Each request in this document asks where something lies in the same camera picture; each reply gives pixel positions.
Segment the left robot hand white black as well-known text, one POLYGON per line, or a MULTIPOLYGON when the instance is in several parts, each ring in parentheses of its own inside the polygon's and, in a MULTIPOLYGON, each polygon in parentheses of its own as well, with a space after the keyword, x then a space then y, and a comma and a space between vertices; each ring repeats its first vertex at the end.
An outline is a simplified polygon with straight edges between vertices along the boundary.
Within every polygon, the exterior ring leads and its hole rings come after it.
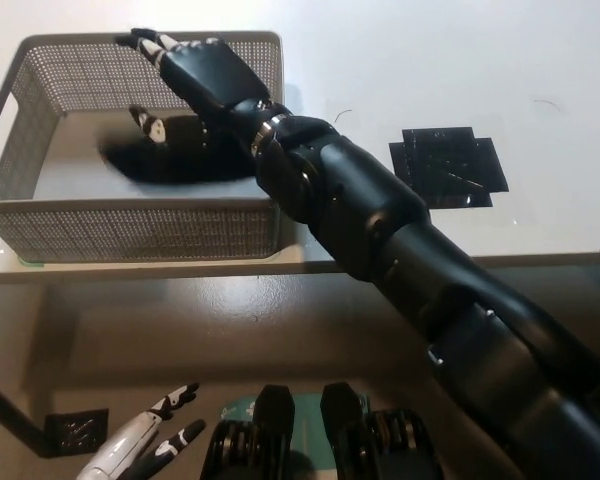
POLYGON ((101 445, 76 478, 151 479, 205 429, 203 419, 195 420, 150 449, 159 433, 159 426, 172 419, 175 410, 192 402, 198 388, 199 383, 181 386, 141 411, 101 445))

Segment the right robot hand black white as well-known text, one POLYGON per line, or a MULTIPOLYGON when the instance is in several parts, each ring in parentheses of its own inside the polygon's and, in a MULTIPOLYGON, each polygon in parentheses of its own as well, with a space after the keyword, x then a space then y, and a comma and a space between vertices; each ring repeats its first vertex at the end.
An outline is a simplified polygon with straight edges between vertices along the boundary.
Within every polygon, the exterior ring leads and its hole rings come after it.
POLYGON ((275 115, 267 86, 218 37, 180 41, 134 28, 114 41, 139 52, 212 133, 232 139, 246 151, 261 125, 275 115))

